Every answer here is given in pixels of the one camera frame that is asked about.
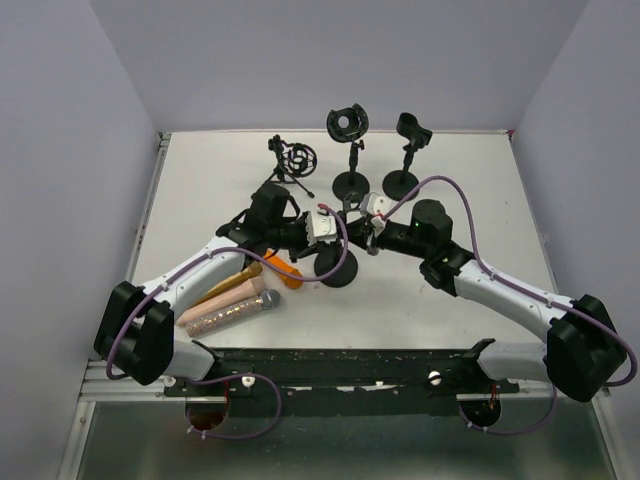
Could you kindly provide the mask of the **gold microphone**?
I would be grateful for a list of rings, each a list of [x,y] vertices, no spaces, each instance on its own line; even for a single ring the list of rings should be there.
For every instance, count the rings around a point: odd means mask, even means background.
[[[203,297],[201,297],[198,301],[195,302],[196,305],[204,303],[221,293],[226,292],[227,290],[232,289],[240,285],[241,283],[255,278],[259,276],[263,271],[262,264],[259,262],[253,262],[248,267],[243,269],[241,272],[236,273],[225,280],[221,281],[217,285],[215,285],[212,289],[210,289]]]

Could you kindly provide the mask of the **silver glitter microphone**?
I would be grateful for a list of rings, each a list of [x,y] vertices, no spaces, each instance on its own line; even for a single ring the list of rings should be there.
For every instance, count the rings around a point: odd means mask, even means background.
[[[195,338],[258,314],[263,310],[275,309],[280,301],[281,294],[277,290],[267,289],[252,298],[189,320],[184,324],[184,328],[189,337]]]

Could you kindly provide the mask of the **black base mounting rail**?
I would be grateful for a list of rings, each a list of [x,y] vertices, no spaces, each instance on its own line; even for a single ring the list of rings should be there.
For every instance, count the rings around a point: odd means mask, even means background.
[[[228,400],[234,417],[346,417],[428,414],[454,416],[458,401],[518,392],[480,368],[481,340],[469,349],[213,350],[205,384],[179,380],[168,397],[188,405]]]

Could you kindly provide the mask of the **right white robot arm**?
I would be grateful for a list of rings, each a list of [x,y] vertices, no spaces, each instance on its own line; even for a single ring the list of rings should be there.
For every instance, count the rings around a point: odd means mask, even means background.
[[[538,338],[536,344],[492,342],[464,362],[460,379],[480,392],[495,380],[548,381],[569,398],[588,402],[607,386],[628,357],[603,302],[555,295],[503,274],[452,239],[453,221],[436,200],[420,200],[408,224],[384,219],[386,197],[365,197],[360,217],[347,225],[351,243],[420,259],[419,271],[434,289],[483,305]]]

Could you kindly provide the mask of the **pink microphone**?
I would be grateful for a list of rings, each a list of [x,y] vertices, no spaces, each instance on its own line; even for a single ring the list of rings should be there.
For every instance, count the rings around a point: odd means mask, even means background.
[[[176,322],[179,327],[184,326],[189,321],[200,318],[211,312],[223,309],[240,301],[258,296],[267,288],[266,282],[261,277],[249,279],[220,295],[206,300],[198,305],[189,308]]]

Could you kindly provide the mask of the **black tripod shock mount stand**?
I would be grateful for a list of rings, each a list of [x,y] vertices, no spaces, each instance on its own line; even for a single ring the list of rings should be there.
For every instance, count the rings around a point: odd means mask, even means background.
[[[315,150],[304,143],[288,143],[278,134],[268,140],[268,150],[275,155],[276,166],[265,182],[294,184],[309,198],[314,198],[314,193],[301,183],[301,179],[312,175],[317,169],[318,157]]]

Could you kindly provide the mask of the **black round base shock stand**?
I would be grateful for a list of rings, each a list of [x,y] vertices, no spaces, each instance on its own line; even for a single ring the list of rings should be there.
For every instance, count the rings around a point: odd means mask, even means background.
[[[368,115],[358,103],[330,110],[326,118],[326,129],[334,142],[350,145],[348,170],[334,178],[332,192],[339,200],[361,200],[370,192],[368,179],[357,171],[359,153],[365,148],[362,137],[369,129]]]

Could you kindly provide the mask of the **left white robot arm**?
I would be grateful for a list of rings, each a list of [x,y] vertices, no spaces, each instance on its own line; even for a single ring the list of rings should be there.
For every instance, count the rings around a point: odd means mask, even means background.
[[[174,325],[212,287],[267,250],[306,248],[299,214],[286,188],[264,184],[251,195],[249,208],[219,227],[189,259],[142,285],[123,281],[114,287],[94,340],[107,377],[149,385],[168,375],[187,379],[201,395],[214,393],[222,372],[213,354],[177,341]]]

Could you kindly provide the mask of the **orange microphone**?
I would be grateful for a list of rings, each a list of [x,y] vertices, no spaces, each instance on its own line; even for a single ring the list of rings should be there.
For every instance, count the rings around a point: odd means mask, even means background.
[[[281,282],[291,290],[302,287],[301,273],[292,265],[281,259],[276,250],[268,249],[264,255],[267,266],[277,275]]]

